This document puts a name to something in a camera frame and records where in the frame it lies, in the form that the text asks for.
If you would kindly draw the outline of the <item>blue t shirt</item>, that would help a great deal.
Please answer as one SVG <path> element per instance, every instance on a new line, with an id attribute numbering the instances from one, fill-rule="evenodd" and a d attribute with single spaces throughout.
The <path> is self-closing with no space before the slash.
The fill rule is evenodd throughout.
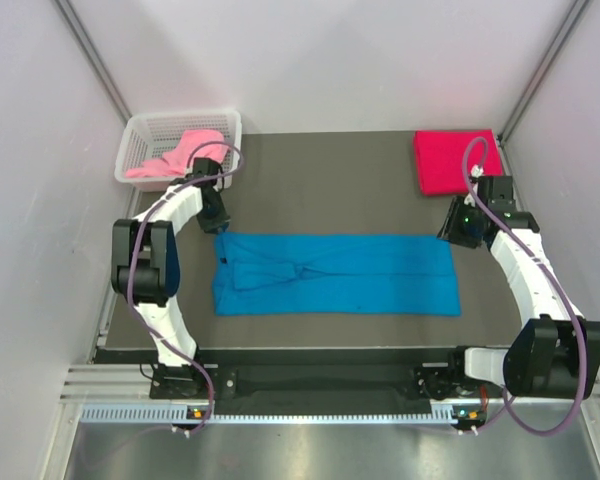
<path id="1" fill-rule="evenodd" d="M 432 235 L 228 232 L 214 247 L 219 316 L 461 313 L 451 248 Z"/>

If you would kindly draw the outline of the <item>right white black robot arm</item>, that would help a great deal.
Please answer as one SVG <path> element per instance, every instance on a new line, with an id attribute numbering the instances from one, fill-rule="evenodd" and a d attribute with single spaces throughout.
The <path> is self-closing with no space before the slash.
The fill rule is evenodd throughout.
<path id="1" fill-rule="evenodd" d="M 506 349 L 459 346 L 446 367 L 416 368 L 420 393 L 443 400 L 493 384 L 514 397 L 588 398 L 600 367 L 600 322 L 586 320 L 561 290 L 534 216 L 516 207 L 511 177 L 469 179 L 472 193 L 453 199 L 439 237 L 487 247 L 506 276 L 522 328 Z"/>

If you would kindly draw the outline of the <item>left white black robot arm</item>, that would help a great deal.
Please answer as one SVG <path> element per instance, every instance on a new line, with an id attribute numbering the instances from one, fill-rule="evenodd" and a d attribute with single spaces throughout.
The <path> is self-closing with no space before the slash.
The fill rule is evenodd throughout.
<path id="1" fill-rule="evenodd" d="M 146 211 L 112 228 L 111 285 L 148 331 L 157 349 L 150 396 L 185 399 L 209 394 L 210 381 L 196 359 L 177 292 L 181 269 L 176 236 L 193 218 L 202 232 L 218 235 L 229 226 L 220 191 L 223 175 L 214 160 L 195 157 L 182 178 Z"/>

